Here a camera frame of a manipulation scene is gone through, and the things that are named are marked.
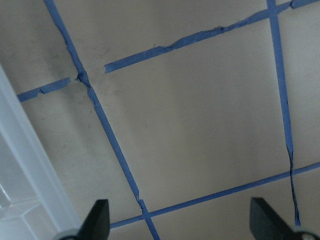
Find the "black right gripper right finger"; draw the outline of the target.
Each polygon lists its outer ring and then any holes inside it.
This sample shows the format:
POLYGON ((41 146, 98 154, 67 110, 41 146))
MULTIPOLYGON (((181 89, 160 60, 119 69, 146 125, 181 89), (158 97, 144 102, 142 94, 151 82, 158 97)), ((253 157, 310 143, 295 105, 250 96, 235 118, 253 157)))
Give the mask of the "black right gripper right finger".
POLYGON ((262 197, 250 200, 250 231, 255 240, 302 240, 262 197))

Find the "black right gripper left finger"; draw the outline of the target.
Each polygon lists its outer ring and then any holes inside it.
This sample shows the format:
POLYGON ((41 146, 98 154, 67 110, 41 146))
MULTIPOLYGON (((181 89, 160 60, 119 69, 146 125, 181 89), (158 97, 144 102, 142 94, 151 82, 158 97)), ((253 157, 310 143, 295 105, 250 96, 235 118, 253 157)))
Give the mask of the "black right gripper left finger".
POLYGON ((107 199, 97 200, 77 232, 76 240, 107 240, 110 234, 110 211, 107 199))

